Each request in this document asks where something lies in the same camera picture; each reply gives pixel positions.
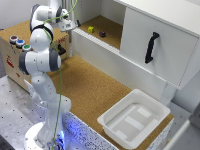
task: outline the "green cable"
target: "green cable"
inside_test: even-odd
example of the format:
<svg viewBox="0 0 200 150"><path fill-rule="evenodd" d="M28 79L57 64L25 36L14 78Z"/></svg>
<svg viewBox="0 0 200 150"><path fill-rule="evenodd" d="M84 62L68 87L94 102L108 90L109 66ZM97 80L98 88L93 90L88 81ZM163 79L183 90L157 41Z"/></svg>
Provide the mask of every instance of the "green cable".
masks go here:
<svg viewBox="0 0 200 150"><path fill-rule="evenodd" d="M60 17L56 17L56 18L45 20L43 24L45 24L48 21L54 20L54 19L59 19L59 18L65 17L66 15L70 14L74 10L77 2L78 2L78 0L76 0L76 3L74 4L72 9L67 14L65 14L63 16L60 16ZM49 37L51 42L53 43L55 50L58 52L57 47L55 46L55 43L52 40L51 36L47 33L47 31L45 29L43 29L43 30L47 34L47 36ZM61 70L61 67L60 67L60 101L59 101L59 106L58 106L58 115L57 115L57 120L56 120L56 127L55 127L55 132L54 132L54 137L53 137L53 145L55 143L56 130L57 130L57 126L58 126L58 119L59 119L59 113L60 113L60 104L61 104L61 96L62 96L62 70Z"/></svg>
<svg viewBox="0 0 200 150"><path fill-rule="evenodd" d="M75 17L76 17L76 20L78 20L78 17L77 17L77 15L76 15L74 9L73 9L73 12L74 12L74 15L75 15Z"/></svg>
<svg viewBox="0 0 200 150"><path fill-rule="evenodd" d="M45 24L45 23L48 22L48 21L55 20L55 19L60 19L60 18L63 18L63 17L65 17L65 16L67 16L67 15L70 14L72 11L74 11L74 8L76 7L77 2L78 2L78 0L76 0L74 6L72 7L72 9L71 9L67 14L65 14L65 15L63 15L63 16L60 16L60 17L47 19L47 20L44 21L43 24Z"/></svg>

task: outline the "yellow object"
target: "yellow object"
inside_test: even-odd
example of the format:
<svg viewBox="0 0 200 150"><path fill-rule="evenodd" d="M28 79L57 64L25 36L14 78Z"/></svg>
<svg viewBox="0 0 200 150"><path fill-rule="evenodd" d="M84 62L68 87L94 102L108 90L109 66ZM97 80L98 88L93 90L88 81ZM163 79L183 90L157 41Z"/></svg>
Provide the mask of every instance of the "yellow object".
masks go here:
<svg viewBox="0 0 200 150"><path fill-rule="evenodd" d="M94 33L94 27L89 26L89 28L88 28L88 32L89 32L89 33Z"/></svg>

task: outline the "black drawer handle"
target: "black drawer handle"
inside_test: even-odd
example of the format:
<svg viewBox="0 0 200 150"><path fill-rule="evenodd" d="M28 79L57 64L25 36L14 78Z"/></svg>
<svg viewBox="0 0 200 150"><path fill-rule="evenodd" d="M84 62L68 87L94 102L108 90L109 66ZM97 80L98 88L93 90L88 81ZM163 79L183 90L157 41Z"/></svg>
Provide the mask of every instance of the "black drawer handle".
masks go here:
<svg viewBox="0 0 200 150"><path fill-rule="evenodd" d="M60 56L66 53L66 50L60 44L58 45L58 50L59 50L58 54Z"/></svg>
<svg viewBox="0 0 200 150"><path fill-rule="evenodd" d="M145 57L145 63L148 64L153 60L153 57L151 57L151 53L153 50L153 46L154 46L154 40L157 39L160 35L156 32L153 33L153 36L151 37L150 41L149 41L149 45L148 45L148 49L147 49L147 54Z"/></svg>

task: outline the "cork surface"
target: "cork surface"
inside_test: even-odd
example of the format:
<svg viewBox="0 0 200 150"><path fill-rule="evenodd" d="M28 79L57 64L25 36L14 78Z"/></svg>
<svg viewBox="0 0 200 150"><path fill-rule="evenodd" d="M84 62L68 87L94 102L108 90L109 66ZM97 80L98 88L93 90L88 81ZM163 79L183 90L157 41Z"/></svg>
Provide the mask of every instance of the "cork surface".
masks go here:
<svg viewBox="0 0 200 150"><path fill-rule="evenodd" d="M0 36L7 42L10 42L10 37L16 35L19 39L25 40L26 44L30 44L30 21L25 21L5 30L0 31ZM58 28L54 29L54 41L66 36L67 33L61 33Z"/></svg>
<svg viewBox="0 0 200 150"><path fill-rule="evenodd" d="M94 27L94 33L88 32L88 27L92 26ZM121 38L122 38L122 30L123 26L120 24L117 24L107 18L104 18L102 16L98 16L92 20L89 20L81 25L79 27L83 31L99 38L100 40L112 45L113 47L116 47L117 49L120 49L121 45ZM104 31L106 32L106 37L102 38L99 36L99 32Z"/></svg>
<svg viewBox="0 0 200 150"><path fill-rule="evenodd" d="M71 112L120 150L123 150L120 145L105 134L103 127L97 122L97 118L130 93L131 89L77 56L64 61L61 68L63 78L62 93L72 100ZM53 80L57 92L59 92L59 71L48 73L48 75ZM145 150L172 119L173 115L170 114L137 150Z"/></svg>

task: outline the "cabinet door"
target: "cabinet door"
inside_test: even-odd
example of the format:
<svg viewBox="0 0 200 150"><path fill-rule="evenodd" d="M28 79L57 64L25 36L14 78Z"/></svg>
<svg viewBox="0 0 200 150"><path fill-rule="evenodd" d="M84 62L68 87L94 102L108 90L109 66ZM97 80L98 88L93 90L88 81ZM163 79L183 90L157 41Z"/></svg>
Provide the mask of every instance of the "cabinet door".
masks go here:
<svg viewBox="0 0 200 150"><path fill-rule="evenodd" d="M153 61L146 64L145 56L154 32L160 37L154 41ZM127 8L120 54L179 86L197 41L193 35Z"/></svg>

